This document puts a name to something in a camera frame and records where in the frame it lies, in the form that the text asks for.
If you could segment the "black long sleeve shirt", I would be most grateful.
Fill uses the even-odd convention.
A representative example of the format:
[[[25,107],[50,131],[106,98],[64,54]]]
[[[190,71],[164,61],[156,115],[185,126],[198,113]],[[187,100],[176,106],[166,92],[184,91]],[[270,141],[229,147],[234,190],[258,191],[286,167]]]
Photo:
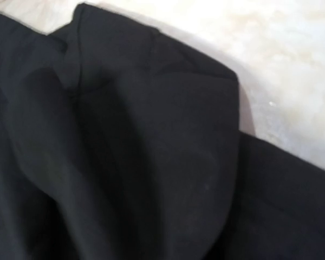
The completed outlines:
[[[155,28],[0,14],[0,259],[325,259],[325,171],[241,132],[237,75]]]

